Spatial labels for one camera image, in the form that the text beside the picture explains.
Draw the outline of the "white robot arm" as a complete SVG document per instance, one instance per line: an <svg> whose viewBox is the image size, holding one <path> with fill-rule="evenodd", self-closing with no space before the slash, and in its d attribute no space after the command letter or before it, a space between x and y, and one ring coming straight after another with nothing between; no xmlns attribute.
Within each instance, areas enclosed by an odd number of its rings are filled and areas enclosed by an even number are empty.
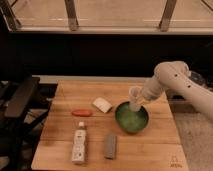
<svg viewBox="0 0 213 171"><path fill-rule="evenodd" d="M147 104L158 99L166 89L172 89L213 122L213 92L193 82L189 74L189 67L183 61L159 63L142 87L137 104Z"/></svg>

